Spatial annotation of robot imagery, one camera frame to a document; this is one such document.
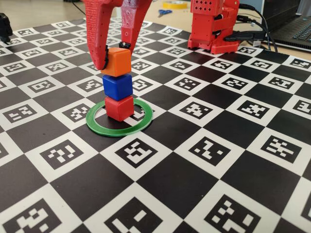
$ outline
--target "red robot arm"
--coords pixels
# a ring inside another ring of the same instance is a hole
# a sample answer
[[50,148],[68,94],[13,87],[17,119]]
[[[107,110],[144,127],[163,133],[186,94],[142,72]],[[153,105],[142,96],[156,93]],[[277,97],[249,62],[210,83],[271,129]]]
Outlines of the red robot arm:
[[121,39],[133,52],[137,37],[152,0],[84,0],[86,6],[87,45],[97,69],[107,66],[106,46],[109,22],[114,7],[121,6]]

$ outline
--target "stacked cubes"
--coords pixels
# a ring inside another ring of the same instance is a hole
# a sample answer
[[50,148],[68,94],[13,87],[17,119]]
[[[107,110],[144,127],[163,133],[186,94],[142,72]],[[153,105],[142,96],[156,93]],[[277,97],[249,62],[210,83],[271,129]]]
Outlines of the stacked cubes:
[[102,70],[107,115],[123,121],[134,114],[131,72],[131,52],[127,49],[110,48],[108,65]]

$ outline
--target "green ring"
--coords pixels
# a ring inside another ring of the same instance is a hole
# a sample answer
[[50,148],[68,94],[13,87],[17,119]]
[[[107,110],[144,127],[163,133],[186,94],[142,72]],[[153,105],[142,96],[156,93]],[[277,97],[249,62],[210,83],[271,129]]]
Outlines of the green ring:
[[101,108],[105,106],[105,101],[97,103],[94,107],[92,107],[89,110],[89,112],[86,115],[86,123],[88,127],[95,133],[100,134],[100,135],[110,136],[110,137],[121,137],[121,136],[126,136],[132,133],[139,132],[145,129],[151,123],[153,111],[152,111],[152,108],[146,102],[142,100],[134,99],[134,104],[143,108],[143,110],[145,111],[145,117],[140,123],[132,127],[114,130],[114,129],[108,129],[108,128],[105,128],[99,125],[95,120],[95,115]]

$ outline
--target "yellow tape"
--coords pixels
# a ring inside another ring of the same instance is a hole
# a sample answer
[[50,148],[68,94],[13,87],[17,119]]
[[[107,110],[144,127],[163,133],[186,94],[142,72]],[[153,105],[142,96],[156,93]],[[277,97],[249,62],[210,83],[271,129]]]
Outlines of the yellow tape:
[[183,1],[165,1],[163,7],[166,9],[186,9],[187,3]]

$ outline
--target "scissors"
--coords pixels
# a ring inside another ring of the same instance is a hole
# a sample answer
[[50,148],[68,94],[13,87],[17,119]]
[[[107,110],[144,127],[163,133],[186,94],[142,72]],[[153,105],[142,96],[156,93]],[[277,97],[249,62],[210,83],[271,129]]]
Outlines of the scissors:
[[166,15],[166,14],[169,14],[169,13],[172,13],[171,10],[159,10],[159,13],[160,15],[158,16],[159,18],[162,17],[163,15]]

